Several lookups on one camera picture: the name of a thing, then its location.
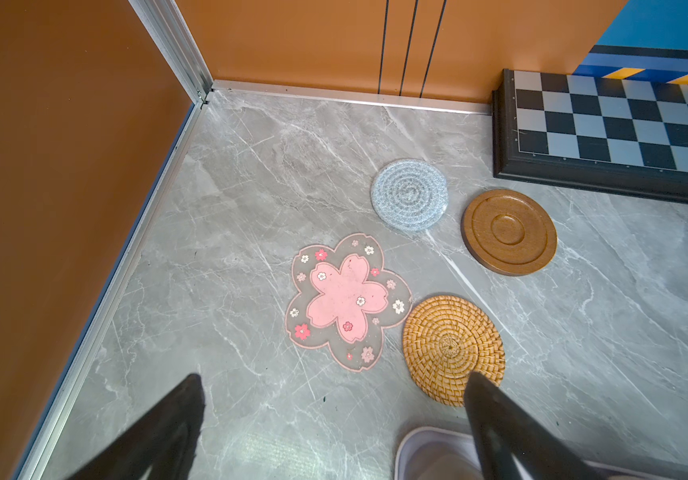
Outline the grey woven round coaster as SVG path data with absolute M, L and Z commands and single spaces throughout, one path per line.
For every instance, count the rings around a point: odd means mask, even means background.
M 379 218 L 403 232 L 429 229 L 449 204 L 446 177 L 418 159 L 395 160 L 383 167 L 372 182 L 370 196 Z

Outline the pink flower coaster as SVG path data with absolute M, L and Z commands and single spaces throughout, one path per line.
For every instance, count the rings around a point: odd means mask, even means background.
M 291 263 L 296 294 L 284 318 L 289 339 L 309 350 L 326 348 L 352 372 L 380 359 L 385 331 L 401 325 L 413 305 L 412 292 L 385 268 L 377 240 L 354 233 L 336 246 L 302 248 Z

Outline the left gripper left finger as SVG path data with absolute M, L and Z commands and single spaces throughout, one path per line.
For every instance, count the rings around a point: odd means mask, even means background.
M 187 479 L 204 420 L 201 376 L 187 375 L 73 479 Z

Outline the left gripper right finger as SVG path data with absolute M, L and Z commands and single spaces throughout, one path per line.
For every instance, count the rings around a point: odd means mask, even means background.
M 472 371 L 464 407 L 485 479 L 599 479 L 601 475 L 539 425 L 499 387 Z

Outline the yellow rattan round coaster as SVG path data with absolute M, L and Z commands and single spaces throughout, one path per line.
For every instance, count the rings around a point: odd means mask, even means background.
M 413 308 L 402 338 L 414 383 L 431 399 L 461 407 L 472 372 L 499 386 L 506 355 L 499 331 L 474 303 L 457 296 L 430 297 Z

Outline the brown wooden round coaster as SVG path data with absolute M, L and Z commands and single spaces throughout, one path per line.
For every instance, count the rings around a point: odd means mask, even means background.
M 488 190 L 476 196 L 464 211 L 461 232 L 480 264 L 507 276 L 535 273 L 557 251 L 551 217 L 533 199 L 514 190 Z

